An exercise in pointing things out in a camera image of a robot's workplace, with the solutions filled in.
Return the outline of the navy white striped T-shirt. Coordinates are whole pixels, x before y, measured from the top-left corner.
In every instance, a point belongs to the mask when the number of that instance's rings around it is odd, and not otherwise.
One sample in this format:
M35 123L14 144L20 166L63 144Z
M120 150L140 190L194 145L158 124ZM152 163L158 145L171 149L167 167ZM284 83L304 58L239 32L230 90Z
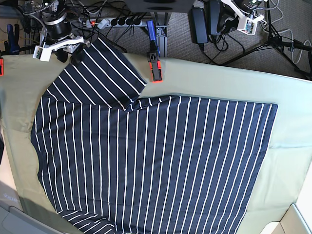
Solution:
M42 95L31 131L38 179L85 234L235 234L278 106L141 98L146 87L103 39Z

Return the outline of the black power adapter right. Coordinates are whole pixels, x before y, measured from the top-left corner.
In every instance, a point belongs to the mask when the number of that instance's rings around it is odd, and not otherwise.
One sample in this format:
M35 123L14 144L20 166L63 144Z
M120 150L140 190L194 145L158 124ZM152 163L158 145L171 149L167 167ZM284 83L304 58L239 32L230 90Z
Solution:
M208 0L205 4L206 25L208 35L221 35L218 29L219 15L223 5L219 0Z

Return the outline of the black power adapter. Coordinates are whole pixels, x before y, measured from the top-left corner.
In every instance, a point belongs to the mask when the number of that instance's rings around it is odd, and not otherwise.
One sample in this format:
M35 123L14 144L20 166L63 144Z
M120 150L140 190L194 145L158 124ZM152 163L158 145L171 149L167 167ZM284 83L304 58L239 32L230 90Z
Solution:
M221 35L218 29L219 15L223 5L219 0L208 0L205 4L206 25L208 35Z
M205 44L208 42L206 20L203 8L193 7L190 10L190 30L192 42Z

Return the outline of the black tripod stand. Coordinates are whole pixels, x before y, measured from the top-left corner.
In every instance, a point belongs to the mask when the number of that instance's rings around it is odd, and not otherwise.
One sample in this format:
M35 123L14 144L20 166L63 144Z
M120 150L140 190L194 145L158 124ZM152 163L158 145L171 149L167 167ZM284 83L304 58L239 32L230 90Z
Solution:
M309 64L310 64L310 69L312 68L312 47L305 45L305 43L302 43L298 40L295 39L289 39L288 41L283 41L285 37L281 36L281 34L274 28L272 25L272 20L271 20L271 13L270 11L267 12L267 17L268 17L268 26L269 26L269 33L268 33L268 39L267 41L257 47L254 47L253 49L243 52L241 55L227 61L221 64L221 66L227 66L233 63L234 61L237 61L253 52L260 51L260 50L265 50L265 49L275 49L277 52L279 52L293 67L294 70L299 73L301 76L303 76L303 79L306 80L312 80L312 71L310 70L309 72L301 70L291 58L289 58L285 52L284 49L285 47L288 48L290 52L293 52L295 49L302 50L302 51L307 51L308 52L308 59L309 59Z

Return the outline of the black power adapter left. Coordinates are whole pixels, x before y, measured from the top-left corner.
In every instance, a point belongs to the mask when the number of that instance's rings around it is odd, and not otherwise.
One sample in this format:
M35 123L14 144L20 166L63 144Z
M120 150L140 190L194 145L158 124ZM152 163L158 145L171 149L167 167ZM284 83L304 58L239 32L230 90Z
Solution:
M193 7L190 10L190 30L192 42L205 44L208 42L206 20L203 8Z

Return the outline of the blue orange left clamp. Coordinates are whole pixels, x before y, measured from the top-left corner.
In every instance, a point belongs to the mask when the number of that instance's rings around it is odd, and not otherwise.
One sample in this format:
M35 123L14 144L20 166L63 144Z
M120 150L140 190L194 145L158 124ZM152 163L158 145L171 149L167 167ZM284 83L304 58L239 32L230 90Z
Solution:
M4 75L4 58L3 55L19 55L20 54L20 26L15 24L14 26L8 24L7 28L7 36L8 40L4 42L5 50L0 53L0 76Z

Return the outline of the white power strip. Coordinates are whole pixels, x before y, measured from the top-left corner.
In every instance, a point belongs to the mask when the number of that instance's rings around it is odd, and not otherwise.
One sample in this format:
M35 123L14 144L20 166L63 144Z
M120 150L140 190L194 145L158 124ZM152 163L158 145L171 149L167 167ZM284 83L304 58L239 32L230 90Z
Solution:
M99 18L88 19L83 26L86 28L96 27L100 30L113 27L146 27L146 19L142 17Z

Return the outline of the light green table cloth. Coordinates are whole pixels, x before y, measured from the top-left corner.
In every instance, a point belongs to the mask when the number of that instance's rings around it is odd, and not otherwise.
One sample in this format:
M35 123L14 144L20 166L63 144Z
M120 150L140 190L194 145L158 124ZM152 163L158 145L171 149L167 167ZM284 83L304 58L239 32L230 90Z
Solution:
M260 234L295 204L312 229L312 84L270 73L218 67L173 58L162 61L164 81L147 84L144 97L183 94L275 103L277 117L240 234ZM38 159L30 130L39 99L65 68L55 58L6 56L0 79L0 203L15 207L66 234L78 231L58 216L37 178Z

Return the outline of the grey plastic bin corner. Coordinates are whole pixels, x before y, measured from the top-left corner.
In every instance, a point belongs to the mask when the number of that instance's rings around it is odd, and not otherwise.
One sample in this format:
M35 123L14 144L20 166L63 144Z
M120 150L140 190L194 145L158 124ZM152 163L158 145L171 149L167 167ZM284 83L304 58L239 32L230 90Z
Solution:
M61 232L37 221L21 210L0 204L1 234L60 234Z

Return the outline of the white box corner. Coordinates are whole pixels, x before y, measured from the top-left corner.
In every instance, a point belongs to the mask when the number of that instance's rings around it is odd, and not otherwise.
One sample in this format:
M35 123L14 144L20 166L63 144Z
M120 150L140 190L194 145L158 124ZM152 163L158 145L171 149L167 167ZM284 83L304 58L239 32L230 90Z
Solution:
M312 230L296 205L292 204L279 222L270 222L261 234L312 234Z

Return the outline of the aluminium frame post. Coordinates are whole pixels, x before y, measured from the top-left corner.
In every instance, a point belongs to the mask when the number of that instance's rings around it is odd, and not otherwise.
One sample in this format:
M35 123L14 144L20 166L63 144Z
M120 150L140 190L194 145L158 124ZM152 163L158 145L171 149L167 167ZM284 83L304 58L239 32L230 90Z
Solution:
M151 12L155 28L156 28L156 41L159 48L159 56L167 57L167 35L168 23L171 13L168 12Z

